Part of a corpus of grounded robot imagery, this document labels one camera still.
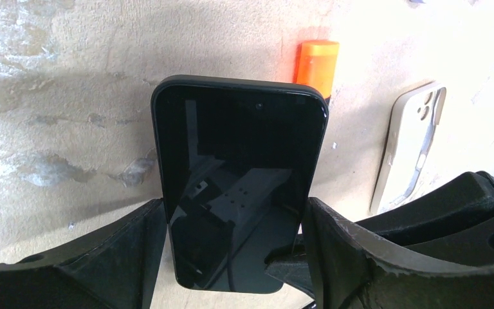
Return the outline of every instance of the orange object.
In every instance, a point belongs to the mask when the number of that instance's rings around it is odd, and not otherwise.
[[[332,41],[303,42],[295,82],[314,87],[324,98],[330,98],[339,48],[340,44]]]

